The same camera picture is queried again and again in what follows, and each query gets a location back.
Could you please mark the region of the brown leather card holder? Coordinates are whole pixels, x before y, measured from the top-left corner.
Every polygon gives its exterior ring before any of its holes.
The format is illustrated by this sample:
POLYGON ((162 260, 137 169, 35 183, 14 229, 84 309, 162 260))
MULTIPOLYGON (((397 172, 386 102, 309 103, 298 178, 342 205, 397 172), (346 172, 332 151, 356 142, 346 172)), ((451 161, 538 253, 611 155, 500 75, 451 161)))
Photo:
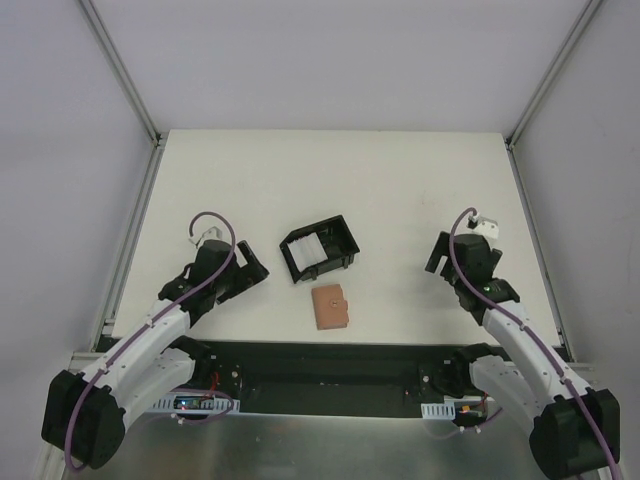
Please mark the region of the brown leather card holder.
POLYGON ((348 302, 339 284, 312 288, 311 297, 318 330, 341 329, 348 326, 348 302))

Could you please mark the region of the black card dispenser box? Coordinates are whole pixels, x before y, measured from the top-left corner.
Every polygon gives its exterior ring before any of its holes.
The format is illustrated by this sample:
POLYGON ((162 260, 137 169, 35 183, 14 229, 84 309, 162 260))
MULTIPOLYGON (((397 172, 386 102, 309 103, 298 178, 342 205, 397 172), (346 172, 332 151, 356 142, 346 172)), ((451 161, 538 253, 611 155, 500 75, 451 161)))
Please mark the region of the black card dispenser box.
POLYGON ((320 275, 348 269, 360 248, 342 215, 291 231, 279 244, 292 282, 315 281, 320 275))

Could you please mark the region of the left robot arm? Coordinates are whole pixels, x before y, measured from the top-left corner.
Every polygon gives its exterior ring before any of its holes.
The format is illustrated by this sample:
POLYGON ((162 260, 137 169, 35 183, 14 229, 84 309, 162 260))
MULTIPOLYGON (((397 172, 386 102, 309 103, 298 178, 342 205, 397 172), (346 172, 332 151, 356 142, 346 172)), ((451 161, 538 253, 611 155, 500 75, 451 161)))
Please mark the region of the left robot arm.
POLYGON ((77 373, 63 370, 48 389, 41 437, 75 468, 98 469, 152 404, 186 385, 216 381, 211 349, 189 337, 215 306, 269 275, 246 241, 207 240, 193 262, 167 282, 142 324, 77 373))

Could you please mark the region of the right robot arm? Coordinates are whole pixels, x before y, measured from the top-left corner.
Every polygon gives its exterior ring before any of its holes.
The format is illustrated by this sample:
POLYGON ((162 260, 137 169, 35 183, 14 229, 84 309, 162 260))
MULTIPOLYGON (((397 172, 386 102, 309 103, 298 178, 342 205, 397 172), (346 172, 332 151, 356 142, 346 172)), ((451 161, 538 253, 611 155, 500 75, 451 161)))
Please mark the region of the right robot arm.
POLYGON ((502 256, 477 233, 441 232, 426 264, 453 288, 462 309, 498 343, 457 350, 431 378, 438 393, 488 394, 522 428, 549 479, 606 468, 618 478, 620 404, 596 390, 535 332, 520 296, 494 270, 502 256))

